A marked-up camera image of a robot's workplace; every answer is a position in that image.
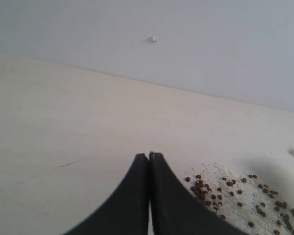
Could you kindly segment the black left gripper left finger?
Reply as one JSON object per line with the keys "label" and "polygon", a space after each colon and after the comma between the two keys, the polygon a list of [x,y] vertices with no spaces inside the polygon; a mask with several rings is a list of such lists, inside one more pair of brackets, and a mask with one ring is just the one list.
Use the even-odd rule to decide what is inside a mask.
{"label": "black left gripper left finger", "polygon": [[146,235],[149,221],[149,161],[137,154],[113,193],[67,235]]}

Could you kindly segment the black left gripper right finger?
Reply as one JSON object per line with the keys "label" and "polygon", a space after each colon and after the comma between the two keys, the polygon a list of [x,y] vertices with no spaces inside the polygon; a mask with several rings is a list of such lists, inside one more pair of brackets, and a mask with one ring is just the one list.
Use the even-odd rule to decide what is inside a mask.
{"label": "black left gripper right finger", "polygon": [[155,235],[244,235],[198,202],[162,153],[149,154],[149,191]]}

